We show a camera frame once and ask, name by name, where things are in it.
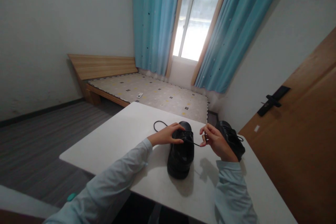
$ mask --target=wooden headboard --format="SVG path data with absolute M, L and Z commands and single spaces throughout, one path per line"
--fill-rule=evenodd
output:
M 80 80 L 138 72 L 133 57 L 68 54 Z

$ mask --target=bedroom door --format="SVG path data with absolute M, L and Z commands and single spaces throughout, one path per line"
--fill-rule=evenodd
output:
M 283 85 L 291 89 L 282 106 L 255 114 L 239 134 L 298 223 L 335 223 L 336 28 Z

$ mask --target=curtain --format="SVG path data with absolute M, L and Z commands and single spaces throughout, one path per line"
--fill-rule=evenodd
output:
M 272 0 L 224 0 L 195 86 L 225 93 Z
M 177 0 L 133 0 L 136 67 L 165 75 Z

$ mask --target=shoe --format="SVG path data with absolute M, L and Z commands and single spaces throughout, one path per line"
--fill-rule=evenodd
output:
M 234 154 L 240 162 L 242 155 L 245 153 L 245 148 L 242 145 L 242 141 L 238 138 L 237 133 L 234 129 L 231 128 L 230 124 L 226 121 L 219 121 L 216 124 L 216 129 L 225 138 L 226 142 L 229 144 L 230 148 L 233 150 Z
M 174 139 L 182 139 L 181 144 L 171 144 L 167 162 L 168 174 L 176 179 L 185 179 L 188 176 L 190 165 L 194 160 L 194 134 L 189 123 L 180 122 L 183 130 L 176 130 L 173 133 Z

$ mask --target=shoelace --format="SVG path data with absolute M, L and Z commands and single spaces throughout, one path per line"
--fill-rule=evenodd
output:
M 156 122 L 154 123 L 154 125 L 153 125 L 154 130 L 155 130 L 156 132 L 157 132 L 157 130 L 156 130 L 156 128 L 155 128 L 155 124 L 158 123 L 158 122 L 163 123 L 164 125 L 166 125 L 166 126 L 168 127 L 168 125 L 167 125 L 165 122 L 163 122 L 163 121 L 156 121 Z M 184 138 L 186 135 L 191 135 L 191 136 L 194 135 L 194 133 L 193 133 L 192 131 L 181 131 L 181 132 L 183 132 L 183 136 L 182 136 L 182 138 Z M 189 142 L 189 143 L 192 143 L 192 144 L 194 144 L 194 145 L 199 146 L 197 143 L 194 143 L 194 142 L 189 141 L 189 140 L 187 140 L 187 139 L 182 139 L 182 140 L 183 140 L 184 142 Z

